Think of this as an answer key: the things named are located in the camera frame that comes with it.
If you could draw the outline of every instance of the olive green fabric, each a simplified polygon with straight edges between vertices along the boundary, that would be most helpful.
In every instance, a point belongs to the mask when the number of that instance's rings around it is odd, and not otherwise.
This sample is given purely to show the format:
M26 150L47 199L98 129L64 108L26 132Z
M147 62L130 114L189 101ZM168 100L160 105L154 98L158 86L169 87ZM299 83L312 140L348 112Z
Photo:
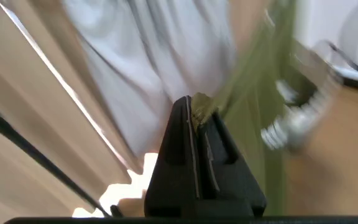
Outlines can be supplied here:
M265 215L283 215L285 210L283 151L268 149L260 132L284 113L285 102L277 91L276 81L293 71L290 52L295 4L296 1L274 1L270 18L259 26L220 92L211 100L196 94L191 104L195 126L219 110L265 193L268 201ZM296 83L296 75L289 76Z

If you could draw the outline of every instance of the green cloth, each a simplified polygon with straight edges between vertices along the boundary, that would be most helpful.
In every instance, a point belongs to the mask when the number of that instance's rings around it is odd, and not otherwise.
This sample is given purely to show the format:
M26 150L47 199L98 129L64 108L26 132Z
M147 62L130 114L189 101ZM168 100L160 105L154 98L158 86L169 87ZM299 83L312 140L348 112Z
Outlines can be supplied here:
M276 81L293 72L290 52L295 4L296 1L274 1L269 10L274 26L267 21L261 24L235 72L214 98L196 94L191 104L196 127L219 110L264 191L268 202L265 215L283 215L285 211L283 151L268 149L260 132L284 113L285 102Z

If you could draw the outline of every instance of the white cloth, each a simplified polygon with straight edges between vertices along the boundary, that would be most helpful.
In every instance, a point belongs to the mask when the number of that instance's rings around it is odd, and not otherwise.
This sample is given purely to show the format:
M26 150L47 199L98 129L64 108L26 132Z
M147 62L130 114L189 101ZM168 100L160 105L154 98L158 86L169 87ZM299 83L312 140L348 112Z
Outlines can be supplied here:
M178 98L213 96L235 46L220 0L65 0L89 69L137 157L156 151Z

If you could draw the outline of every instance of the beige curtain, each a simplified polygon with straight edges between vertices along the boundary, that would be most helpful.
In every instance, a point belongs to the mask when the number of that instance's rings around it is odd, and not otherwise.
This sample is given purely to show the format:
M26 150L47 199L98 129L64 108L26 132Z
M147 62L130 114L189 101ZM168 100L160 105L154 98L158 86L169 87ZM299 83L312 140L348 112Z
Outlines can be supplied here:
M130 182L126 169L141 173L141 161L128 150L107 115L58 1L11 3L9 7L94 124L1 6L0 114L98 201L109 184ZM90 206L0 135L0 223L17 216L71 216L76 207Z

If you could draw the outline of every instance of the wooden floor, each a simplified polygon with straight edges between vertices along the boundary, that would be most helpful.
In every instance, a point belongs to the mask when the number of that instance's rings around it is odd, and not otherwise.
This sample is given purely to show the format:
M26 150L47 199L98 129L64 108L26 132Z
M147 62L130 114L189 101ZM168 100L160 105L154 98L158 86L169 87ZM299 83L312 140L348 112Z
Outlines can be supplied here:
M340 90L287 173L289 215L358 215L358 90Z

